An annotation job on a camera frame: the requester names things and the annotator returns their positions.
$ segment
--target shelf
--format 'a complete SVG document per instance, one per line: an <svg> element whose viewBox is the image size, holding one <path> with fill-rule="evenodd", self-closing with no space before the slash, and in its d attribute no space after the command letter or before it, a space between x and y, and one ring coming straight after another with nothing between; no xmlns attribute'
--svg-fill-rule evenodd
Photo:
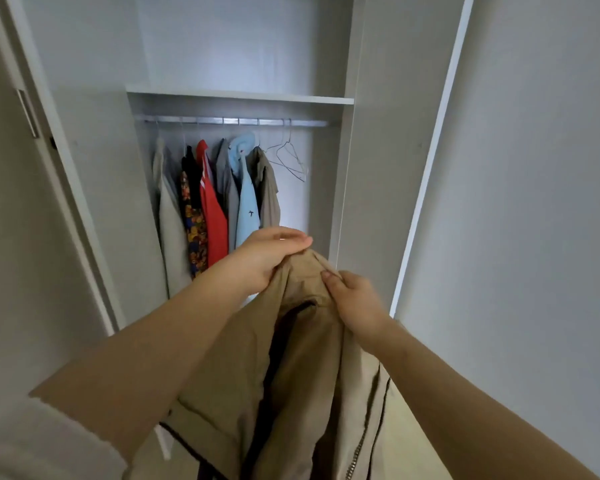
<svg viewBox="0 0 600 480"><path fill-rule="evenodd" d="M206 89L151 88L148 86L127 86L127 92L133 94L158 94L169 96L198 96L204 98L252 99L259 101L288 101L314 104L352 105L353 98L334 98L328 96L302 96L296 94L247 93L242 91L209 91Z"/></svg>

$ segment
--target white sleeve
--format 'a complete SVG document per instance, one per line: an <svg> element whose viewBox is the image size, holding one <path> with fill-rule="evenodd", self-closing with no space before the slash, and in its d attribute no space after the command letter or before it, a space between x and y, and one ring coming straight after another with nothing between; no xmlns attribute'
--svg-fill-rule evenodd
<svg viewBox="0 0 600 480"><path fill-rule="evenodd" d="M39 399L0 420L0 479L120 480L126 469L111 444Z"/></svg>

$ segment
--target left hand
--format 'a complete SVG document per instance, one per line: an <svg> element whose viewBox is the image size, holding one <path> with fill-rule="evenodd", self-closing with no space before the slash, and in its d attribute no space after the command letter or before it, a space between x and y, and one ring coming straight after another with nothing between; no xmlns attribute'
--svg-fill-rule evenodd
<svg viewBox="0 0 600 480"><path fill-rule="evenodd" d="M311 246L313 238L298 229L267 227L253 232L227 256L232 273L244 280L249 294L269 285L274 269L282 259Z"/></svg>

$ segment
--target hand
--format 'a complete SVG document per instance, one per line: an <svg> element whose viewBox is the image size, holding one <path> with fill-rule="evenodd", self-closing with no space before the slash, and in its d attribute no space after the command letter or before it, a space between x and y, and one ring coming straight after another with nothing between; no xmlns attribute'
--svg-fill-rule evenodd
<svg viewBox="0 0 600 480"><path fill-rule="evenodd" d="M348 271L340 274L342 279L323 271L322 280L336 302L344 325L353 332L366 352L377 355L383 333L393 320L368 279Z"/></svg>
<svg viewBox="0 0 600 480"><path fill-rule="evenodd" d="M251 233L226 259L232 263L232 273L244 281L248 294L254 294L269 285L282 259L304 251L312 242L312 237L297 229L267 227Z"/></svg>

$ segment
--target floor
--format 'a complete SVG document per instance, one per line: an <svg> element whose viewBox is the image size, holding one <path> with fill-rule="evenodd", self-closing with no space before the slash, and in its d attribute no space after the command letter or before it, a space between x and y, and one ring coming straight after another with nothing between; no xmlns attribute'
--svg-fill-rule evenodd
<svg viewBox="0 0 600 480"><path fill-rule="evenodd" d="M387 479L451 480L400 393L389 391L384 421L384 476ZM170 461L162 459L158 440L151 434L144 443L129 480L191 480L198 465L178 443Z"/></svg>

